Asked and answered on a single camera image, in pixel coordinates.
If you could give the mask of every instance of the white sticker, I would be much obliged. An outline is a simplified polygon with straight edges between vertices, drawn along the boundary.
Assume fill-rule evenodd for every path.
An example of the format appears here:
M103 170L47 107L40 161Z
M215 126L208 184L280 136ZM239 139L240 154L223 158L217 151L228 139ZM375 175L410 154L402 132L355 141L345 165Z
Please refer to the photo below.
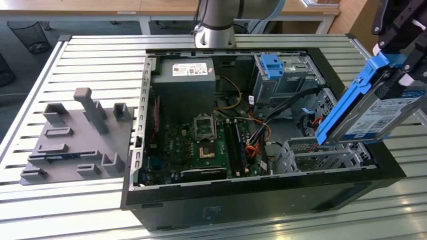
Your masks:
M172 66L172 76L200 76L208 75L205 63L179 63Z
M348 138L369 138L380 133L399 117L402 109L423 95L424 91L406 91L402 98L377 99L345 132L345 136Z
M248 96L248 104L255 104L255 97L252 95Z
M267 163L263 160L259 161L259 166L267 171Z
M136 14L136 11L117 11L117 14Z

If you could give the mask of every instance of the wire mesh trash can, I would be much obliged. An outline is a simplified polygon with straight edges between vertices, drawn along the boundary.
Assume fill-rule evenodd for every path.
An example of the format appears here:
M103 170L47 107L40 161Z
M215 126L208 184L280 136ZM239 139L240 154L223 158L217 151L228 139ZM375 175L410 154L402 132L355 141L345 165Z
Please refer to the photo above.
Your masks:
M37 21L8 21L7 26L32 54L49 50L51 44Z
M7 85L13 80L15 74L12 72L12 69L9 68L5 58L0 54L0 87Z

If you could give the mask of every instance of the black cable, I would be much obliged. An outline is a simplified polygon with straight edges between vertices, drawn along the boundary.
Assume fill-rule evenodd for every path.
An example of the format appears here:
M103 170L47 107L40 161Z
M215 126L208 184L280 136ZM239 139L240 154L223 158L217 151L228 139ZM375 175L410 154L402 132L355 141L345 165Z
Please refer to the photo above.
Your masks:
M303 114L303 115L300 116L300 119L299 119L299 122L297 122L297 127L299 127L300 133L301 133L301 135L303 135L304 137L307 137L307 133L305 133L305 131L304 131L304 119L305 119L305 117L307 117L307 114Z
M236 23L233 23L232 25L239 26L240 28L243 28L244 34L249 34L249 31L248 31L248 29L247 29L244 26L241 26L241 25L239 25L239 24L236 24Z
M252 34L252 33L253 33L253 30L255 30L256 27L259 26L260 22L261 22L261 21L257 21L257 23L255 24L255 27L252 27L252 30L251 30L251 32L249 32L248 34Z
M300 91L299 93L296 93L291 98L288 98L283 103L280 103L269 112L269 114L267 115L267 117L264 118L264 122L267 122L268 119L275 118L276 116L279 116L279 114L287 110L295 103L296 101L311 94L317 94L321 91L323 87L313 87L309 89L305 89L303 91Z
M283 144L277 141L272 141L271 144L279 145L279 147L283 148Z
M265 116L263 122L260 123L260 127L259 129L255 131L249 142L249 145L252 145L253 143L256 143L256 139L260 136L260 133L263 132L263 129L265 127L265 125L271 122L271 120L280 115L280 113L287 110L289 107L292 107L292 105L297 102L297 100L311 94L317 94L321 91L323 87L315 87L315 88L309 88L305 89L303 91L300 91L297 94L295 94L292 97L289 97L283 103L280 103L273 109L272 111L268 113L268 115Z
M263 131L260 133L260 140L261 142L260 144L260 160L265 163L267 165L267 170L265 170L265 175L269 175L269 164L268 164L268 156L267 156L267 152L265 152L265 132Z
M219 109L215 109L215 111L220 112L220 113L221 113L227 118L229 118L229 119L243 117L241 115L229 116L229 114L227 114L223 110L219 110Z
M195 15L193 15L193 18L192 18L192 28L191 28L189 34L193 33L195 27L196 27L196 25L197 25L199 12L200 12L200 4L201 4L201 0L199 0L197 8L196 8L196 10L195 10Z

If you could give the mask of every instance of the orange wire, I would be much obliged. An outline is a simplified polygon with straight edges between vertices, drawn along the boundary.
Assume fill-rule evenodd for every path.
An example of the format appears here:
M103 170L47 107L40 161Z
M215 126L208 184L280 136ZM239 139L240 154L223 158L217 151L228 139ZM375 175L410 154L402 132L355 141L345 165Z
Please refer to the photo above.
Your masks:
M253 147L251 145L245 146L244 150L245 150L245 153L249 155L251 158L253 158L256 154L260 155L259 144L256 144L256 147Z
M263 124L263 121L253 117L252 110L248 110L248 116L249 116L251 119L255 120L255 122L257 122L259 124ZM269 128L269 126L267 124L265 124L265 127L268 129L268 137L265 139L265 141L267 141L272 136L272 129Z
M313 121L312 124L316 124L316 122L319 122L323 119L323 116L319 116Z

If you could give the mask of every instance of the aluminum table surface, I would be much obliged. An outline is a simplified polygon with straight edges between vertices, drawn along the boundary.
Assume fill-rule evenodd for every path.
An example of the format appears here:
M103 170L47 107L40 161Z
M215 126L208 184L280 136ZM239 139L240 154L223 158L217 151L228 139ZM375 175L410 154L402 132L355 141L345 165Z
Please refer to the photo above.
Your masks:
M320 48L347 85L369 57L344 35L237 35L236 42L243 48ZM19 184L47 104L61 102L67 109L81 109L73 90L89 87L104 108L116 102L137 107L145 49L192 47L188 35L73 36L57 42L0 145L0 238L426 239L427 129L415 116L384 141L407 178L336 211L148 232L132 213L120 210L121 178Z

